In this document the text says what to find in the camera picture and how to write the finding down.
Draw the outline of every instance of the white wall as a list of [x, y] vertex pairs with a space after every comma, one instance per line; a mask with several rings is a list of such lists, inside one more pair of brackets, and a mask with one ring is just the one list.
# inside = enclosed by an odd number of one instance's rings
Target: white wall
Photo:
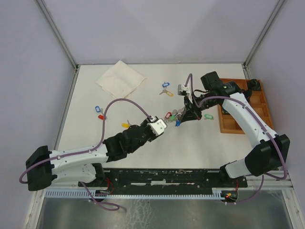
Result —
[[45, 0], [78, 64], [244, 62], [277, 0]]
[[305, 212], [305, 1], [289, 0], [253, 63], [252, 77], [263, 80], [278, 133], [291, 140], [287, 165]]
[[53, 144], [72, 75], [34, 1], [0, 1], [2, 229], [23, 225], [32, 193], [18, 182], [19, 175], [37, 147]]

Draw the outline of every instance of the metal grate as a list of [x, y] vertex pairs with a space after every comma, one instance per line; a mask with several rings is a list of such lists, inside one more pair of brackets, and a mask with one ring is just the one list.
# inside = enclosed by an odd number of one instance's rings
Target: metal grate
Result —
[[[221, 190], [213, 190], [211, 195], [95, 195], [96, 190], [90, 190], [94, 198], [108, 199], [224, 199], [220, 196]], [[48, 188], [47, 198], [90, 198], [88, 192], [82, 189]]]

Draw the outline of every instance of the white table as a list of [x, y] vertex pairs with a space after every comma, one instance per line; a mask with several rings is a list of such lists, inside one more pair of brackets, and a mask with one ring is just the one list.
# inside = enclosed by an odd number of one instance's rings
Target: white table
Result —
[[[183, 107], [183, 96], [177, 95], [177, 85], [185, 83], [193, 73], [195, 89], [203, 89], [200, 77], [217, 71], [220, 78], [243, 79], [240, 64], [131, 64], [134, 70], [147, 78], [134, 92], [131, 99], [145, 111], [159, 118], [167, 112]], [[78, 74], [71, 104], [64, 124], [59, 150], [81, 148], [97, 144], [101, 137], [102, 120], [95, 106], [103, 109], [114, 98], [95, 82], [111, 65], [82, 65]], [[162, 83], [169, 82], [168, 91]], [[189, 121], [180, 127], [169, 123], [165, 133], [151, 143], [146, 143], [127, 158], [110, 162], [103, 167], [121, 168], [219, 168], [245, 157], [251, 150], [245, 135], [222, 134], [219, 129], [217, 107], [203, 112], [214, 120]], [[121, 124], [127, 120], [139, 125], [145, 116], [128, 102], [113, 104], [107, 113], [105, 139], [125, 130]]]

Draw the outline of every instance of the brown tray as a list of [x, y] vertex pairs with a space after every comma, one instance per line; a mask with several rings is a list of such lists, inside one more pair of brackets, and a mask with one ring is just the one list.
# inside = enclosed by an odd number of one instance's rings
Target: brown tray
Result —
[[[241, 89], [248, 90], [247, 82], [250, 80], [241, 79], [221, 79], [224, 83], [234, 81]], [[250, 105], [261, 117], [261, 119], [273, 129], [273, 124], [271, 121], [271, 116], [269, 108], [266, 102], [266, 97], [264, 94], [264, 88], [262, 82], [258, 80], [261, 84], [261, 91], [252, 91], [252, 96], [250, 97]], [[219, 126], [220, 132], [225, 134], [244, 134], [244, 131], [240, 128], [237, 122], [233, 119], [230, 114], [225, 114], [221, 106], [218, 106], [218, 116], [219, 116]]]

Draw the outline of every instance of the gray floor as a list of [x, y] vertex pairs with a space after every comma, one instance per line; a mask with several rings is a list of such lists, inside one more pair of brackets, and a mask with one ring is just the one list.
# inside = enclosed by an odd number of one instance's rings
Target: gray floor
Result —
[[[240, 199], [253, 192], [240, 191]], [[225, 206], [219, 200], [113, 199], [109, 212], [84, 199], [46, 198], [38, 229], [292, 229], [281, 191]]]

